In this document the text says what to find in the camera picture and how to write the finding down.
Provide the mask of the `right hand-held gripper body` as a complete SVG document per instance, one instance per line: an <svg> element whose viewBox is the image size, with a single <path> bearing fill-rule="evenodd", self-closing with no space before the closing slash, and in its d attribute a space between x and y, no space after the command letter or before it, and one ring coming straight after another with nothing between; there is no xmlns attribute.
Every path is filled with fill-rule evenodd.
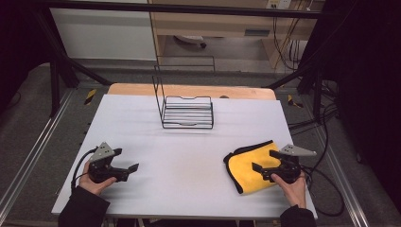
<svg viewBox="0 0 401 227"><path fill-rule="evenodd" d="M294 183L301 174L299 158L301 156L316 156L317 152L294 145L286 145L276 150L281 153L280 165L273 174L280 176L286 183Z"/></svg>

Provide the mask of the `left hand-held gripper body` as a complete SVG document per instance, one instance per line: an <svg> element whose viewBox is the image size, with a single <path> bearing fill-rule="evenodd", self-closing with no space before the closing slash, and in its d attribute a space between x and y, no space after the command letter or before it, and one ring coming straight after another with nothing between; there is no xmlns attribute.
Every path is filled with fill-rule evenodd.
<svg viewBox="0 0 401 227"><path fill-rule="evenodd" d="M100 146L96 148L95 153L89 160L90 165L88 170L93 182L101 183L111 177L115 177L119 181L121 172L111 165L115 157L114 149L115 148L111 148L106 142L102 142Z"/></svg>

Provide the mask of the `yellow towel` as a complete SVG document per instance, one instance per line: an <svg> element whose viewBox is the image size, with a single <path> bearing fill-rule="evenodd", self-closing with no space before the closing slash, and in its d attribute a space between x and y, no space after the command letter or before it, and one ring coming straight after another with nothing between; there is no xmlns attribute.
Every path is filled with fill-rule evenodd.
<svg viewBox="0 0 401 227"><path fill-rule="evenodd" d="M253 170L253 164L262 167L278 167L280 165L278 159L270 156L271 150L278 150L272 140L237 148L224 157L223 163L239 194L251 194L274 186L274 183L264 180L259 172Z"/></svg>

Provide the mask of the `black wire rack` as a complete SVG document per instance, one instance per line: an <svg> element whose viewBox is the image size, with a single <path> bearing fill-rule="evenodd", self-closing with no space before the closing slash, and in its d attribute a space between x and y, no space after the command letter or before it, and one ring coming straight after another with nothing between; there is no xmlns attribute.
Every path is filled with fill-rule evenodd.
<svg viewBox="0 0 401 227"><path fill-rule="evenodd" d="M196 92L189 82L216 74L213 56L158 56L152 83L164 129L211 130L214 104L210 95Z"/></svg>

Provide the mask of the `person's left hand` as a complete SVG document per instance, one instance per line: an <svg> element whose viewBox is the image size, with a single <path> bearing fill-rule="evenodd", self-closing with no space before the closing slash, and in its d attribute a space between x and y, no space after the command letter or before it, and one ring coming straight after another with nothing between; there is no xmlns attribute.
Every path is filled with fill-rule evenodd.
<svg viewBox="0 0 401 227"><path fill-rule="evenodd" d="M80 187L82 187L83 189L87 190L88 192L99 196L105 188L111 186L115 182L116 182L116 178L111 177L111 178L105 180L104 182L95 183L91 180L91 178L88 174L88 171L84 170L82 173L82 176L80 177L80 179L78 181L78 185Z"/></svg>

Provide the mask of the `person's right hand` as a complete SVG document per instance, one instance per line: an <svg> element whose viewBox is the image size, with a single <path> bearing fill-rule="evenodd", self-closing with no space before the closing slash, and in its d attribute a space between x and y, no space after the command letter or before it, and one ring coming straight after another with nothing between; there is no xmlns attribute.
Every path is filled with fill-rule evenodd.
<svg viewBox="0 0 401 227"><path fill-rule="evenodd" d="M306 208L305 198L305 174L302 172L294 183L286 183L277 174L272 174L272 179L283 190L286 199L290 206L297 205L299 208Z"/></svg>

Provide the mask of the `yellow black tape marker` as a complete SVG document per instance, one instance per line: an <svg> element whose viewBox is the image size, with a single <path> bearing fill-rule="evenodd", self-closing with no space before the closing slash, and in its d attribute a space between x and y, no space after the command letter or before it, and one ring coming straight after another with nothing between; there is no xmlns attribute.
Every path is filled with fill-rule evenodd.
<svg viewBox="0 0 401 227"><path fill-rule="evenodd" d="M90 105L95 94L96 94L96 89L90 90L87 97L85 98L84 105Z"/></svg>
<svg viewBox="0 0 401 227"><path fill-rule="evenodd" d="M295 106L297 108L303 108L304 104L295 102L292 95L288 95L288 106Z"/></svg>

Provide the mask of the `black metal stand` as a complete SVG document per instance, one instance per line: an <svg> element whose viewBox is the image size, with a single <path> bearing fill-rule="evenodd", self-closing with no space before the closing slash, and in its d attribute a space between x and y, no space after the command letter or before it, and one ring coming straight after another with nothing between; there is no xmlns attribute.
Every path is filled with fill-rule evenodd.
<svg viewBox="0 0 401 227"><path fill-rule="evenodd" d="M49 9L31 8L29 16L29 22L32 23L35 35L41 42L45 50L45 55L49 58L52 95L51 117L55 116L61 109L60 79L62 79L67 88L76 88L79 86L79 80L75 73L76 70L102 85L113 84L111 81L90 71L67 55L57 27L50 18L51 13Z"/></svg>
<svg viewBox="0 0 401 227"><path fill-rule="evenodd" d="M322 82L323 82L323 61L311 61L301 66L295 72L288 76L278 79L270 85L266 85L266 88L275 90L280 86L301 77L301 81L298 84L297 91L301 95L305 95L310 90L313 91L313 102L312 102L312 116L315 120L321 122L321 100L322 100Z"/></svg>

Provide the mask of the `white cabinet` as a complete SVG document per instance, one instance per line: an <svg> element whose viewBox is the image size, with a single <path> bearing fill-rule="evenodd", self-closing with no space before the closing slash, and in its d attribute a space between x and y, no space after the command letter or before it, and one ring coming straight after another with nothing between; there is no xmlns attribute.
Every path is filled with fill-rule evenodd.
<svg viewBox="0 0 401 227"><path fill-rule="evenodd" d="M155 61L149 14L51 9L70 58Z"/></svg>

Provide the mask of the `black curtain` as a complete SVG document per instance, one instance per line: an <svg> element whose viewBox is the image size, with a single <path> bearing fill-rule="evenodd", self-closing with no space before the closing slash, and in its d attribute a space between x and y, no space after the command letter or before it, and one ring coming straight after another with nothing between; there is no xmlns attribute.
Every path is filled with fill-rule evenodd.
<svg viewBox="0 0 401 227"><path fill-rule="evenodd" d="M356 151L401 211L401 0L357 0L323 74Z"/></svg>
<svg viewBox="0 0 401 227"><path fill-rule="evenodd" d="M0 114L28 73L49 62L46 51L21 11L23 0L0 0Z"/></svg>

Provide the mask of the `chair base with caster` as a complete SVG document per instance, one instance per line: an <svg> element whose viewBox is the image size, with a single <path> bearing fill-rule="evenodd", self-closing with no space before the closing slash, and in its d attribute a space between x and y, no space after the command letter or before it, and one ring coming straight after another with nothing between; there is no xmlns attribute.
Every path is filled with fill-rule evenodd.
<svg viewBox="0 0 401 227"><path fill-rule="evenodd" d="M201 48L205 48L207 44L205 43L204 39L202 36L181 36L181 35L176 35L175 39L187 43L187 44L197 44Z"/></svg>

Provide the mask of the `wooden desk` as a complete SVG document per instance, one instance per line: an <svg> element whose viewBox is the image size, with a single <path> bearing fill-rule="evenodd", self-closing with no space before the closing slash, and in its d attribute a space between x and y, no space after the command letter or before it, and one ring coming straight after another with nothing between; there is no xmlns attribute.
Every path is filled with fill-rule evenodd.
<svg viewBox="0 0 401 227"><path fill-rule="evenodd" d="M148 0L151 4L201 5L268 9L268 0ZM325 0L291 0L289 10L320 11ZM150 14L156 49L165 51L167 36L251 37L262 41L270 66L275 69L283 59L292 41L306 41L316 25L314 19L254 17L236 15L162 13Z"/></svg>

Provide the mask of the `aluminium rail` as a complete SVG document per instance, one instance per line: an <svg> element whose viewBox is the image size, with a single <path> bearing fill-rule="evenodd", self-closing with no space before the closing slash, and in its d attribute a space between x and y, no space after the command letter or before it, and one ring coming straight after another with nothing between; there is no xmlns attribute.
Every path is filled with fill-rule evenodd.
<svg viewBox="0 0 401 227"><path fill-rule="evenodd" d="M5 221L13 204L21 193L32 169L38 162L44 148L51 138L53 131L57 128L60 119L63 116L74 92L74 89L66 90L65 94L62 96L60 108L54 113L53 116L51 116L47 120L44 129L41 131L39 137L35 141L35 144L33 145L24 162L20 166L6 193L0 199L0 223Z"/></svg>
<svg viewBox="0 0 401 227"><path fill-rule="evenodd" d="M334 150L329 144L327 133L323 128L317 128L315 129L315 134L320 147L323 149L323 159L327 163L334 181L343 196L345 207L354 226L369 227L369 221L357 200L357 196L345 175L345 171L342 169Z"/></svg>

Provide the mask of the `white wall socket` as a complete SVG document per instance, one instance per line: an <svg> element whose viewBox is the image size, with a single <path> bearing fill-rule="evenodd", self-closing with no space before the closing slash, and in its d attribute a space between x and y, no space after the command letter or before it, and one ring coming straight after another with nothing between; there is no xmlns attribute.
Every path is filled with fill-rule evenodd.
<svg viewBox="0 0 401 227"><path fill-rule="evenodd" d="M290 6L291 0L268 0L267 8L268 9L288 9Z"/></svg>

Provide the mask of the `black frame crossbar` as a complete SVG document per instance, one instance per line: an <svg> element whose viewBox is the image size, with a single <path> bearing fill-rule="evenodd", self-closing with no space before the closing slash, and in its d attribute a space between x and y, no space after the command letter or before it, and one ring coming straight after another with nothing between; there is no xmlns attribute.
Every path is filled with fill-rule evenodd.
<svg viewBox="0 0 401 227"><path fill-rule="evenodd" d="M237 16L300 18L300 19L319 19L321 17L326 16L326 13L321 11L299 11L299 10L289 10L289 9L248 9L248 8L241 9L232 7L73 1L73 0L33 0L33 3L36 6L42 6L54 9L89 9L89 10L186 13L186 14L192 13L192 14L237 15Z"/></svg>

